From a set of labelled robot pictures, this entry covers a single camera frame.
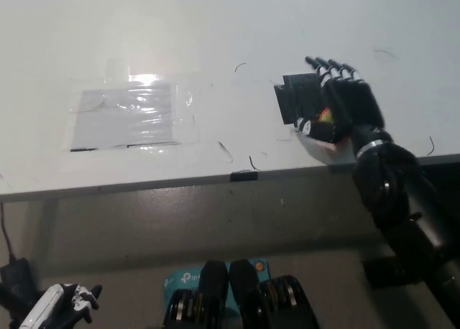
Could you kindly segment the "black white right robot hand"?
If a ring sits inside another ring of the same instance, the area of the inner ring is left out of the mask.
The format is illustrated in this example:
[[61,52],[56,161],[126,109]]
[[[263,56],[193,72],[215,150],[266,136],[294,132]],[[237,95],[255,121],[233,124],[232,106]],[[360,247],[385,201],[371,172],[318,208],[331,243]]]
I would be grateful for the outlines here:
[[368,144],[393,142],[367,81],[356,68],[320,57],[305,58],[319,77],[321,112],[298,115],[296,129],[310,139],[337,145],[350,139],[354,153]]

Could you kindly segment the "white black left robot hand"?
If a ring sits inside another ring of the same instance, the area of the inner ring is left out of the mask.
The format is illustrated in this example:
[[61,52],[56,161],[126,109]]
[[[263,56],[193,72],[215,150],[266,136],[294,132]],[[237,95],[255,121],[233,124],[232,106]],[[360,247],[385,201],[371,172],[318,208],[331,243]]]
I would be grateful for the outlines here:
[[20,329],[74,328],[80,320],[92,323],[91,311],[99,309],[100,284],[54,284],[39,298],[19,325]]

